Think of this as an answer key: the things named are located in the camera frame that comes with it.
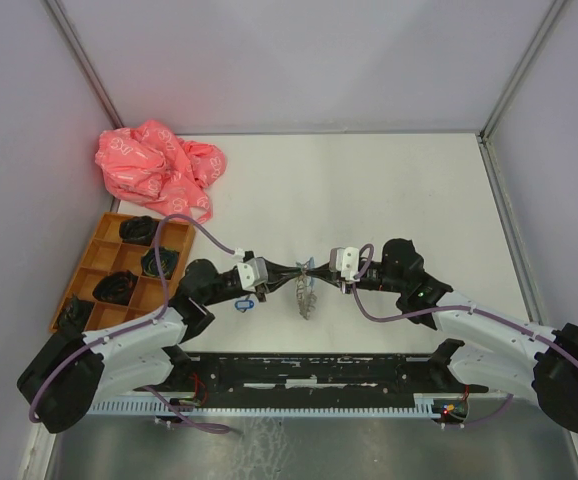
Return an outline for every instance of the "crumpled fabric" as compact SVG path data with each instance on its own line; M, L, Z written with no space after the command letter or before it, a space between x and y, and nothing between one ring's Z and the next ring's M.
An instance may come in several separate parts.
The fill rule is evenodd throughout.
M138 128L102 132L96 153L105 187L114 197L155 210L162 215L205 211L196 220L212 216L211 200L203 191L222 175L227 160L216 146L184 141L156 120Z

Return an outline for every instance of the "gray wall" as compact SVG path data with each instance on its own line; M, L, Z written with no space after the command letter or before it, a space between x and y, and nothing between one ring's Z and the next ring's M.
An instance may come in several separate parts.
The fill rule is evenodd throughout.
M63 3L127 125L475 132L551 0Z
M578 324L578 1L530 71L494 146L551 320Z
M30 428L16 379L110 205L93 165L105 128L41 2L0 1L0 480Z

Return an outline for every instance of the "gray floor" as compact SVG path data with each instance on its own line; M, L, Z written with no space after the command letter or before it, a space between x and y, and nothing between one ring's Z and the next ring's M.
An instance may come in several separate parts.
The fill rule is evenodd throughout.
M499 402L471 401L473 418ZM169 431L146 418L89 416L60 435L52 480L577 479L569 435L516 402L469 431L431 420L213 418L242 433Z

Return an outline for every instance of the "white table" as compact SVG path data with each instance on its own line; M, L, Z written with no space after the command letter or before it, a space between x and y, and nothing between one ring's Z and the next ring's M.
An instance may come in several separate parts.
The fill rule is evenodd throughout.
M526 319L520 289L482 158L471 134L228 135L194 139L219 146L227 171L209 190L206 227L231 248L293 265L328 261L337 246L412 239L427 272L479 304ZM121 202L120 213L158 216ZM190 260L219 271L234 261L201 234ZM293 284L241 314L215 305L213 324L192 351L427 353L443 335L407 320L375 324L351 296L316 283L317 310L298 314ZM361 292L378 316L398 313L396 296Z

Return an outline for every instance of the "black cable bundle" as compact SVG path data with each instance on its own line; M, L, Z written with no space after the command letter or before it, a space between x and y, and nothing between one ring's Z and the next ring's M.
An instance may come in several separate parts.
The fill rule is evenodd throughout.
M93 296L100 302L128 305L137 282L138 277L129 270L112 273L98 282Z
M160 247L160 265L162 265L162 271L165 274L167 280L171 279L173 271L176 269L178 264L178 257L180 254L175 250L169 250L165 247ZM156 249L150 248L147 253L145 253L140 259L140 265L142 265L142 274L147 277L157 277L158 276L158 264L156 262Z
M60 310L58 314L58 328L75 328L78 332L83 332L89 320L89 315L93 310L93 302L80 300L76 295L72 295L69 303Z
M120 238L124 243L151 245L158 222L148 215L133 217L120 224Z

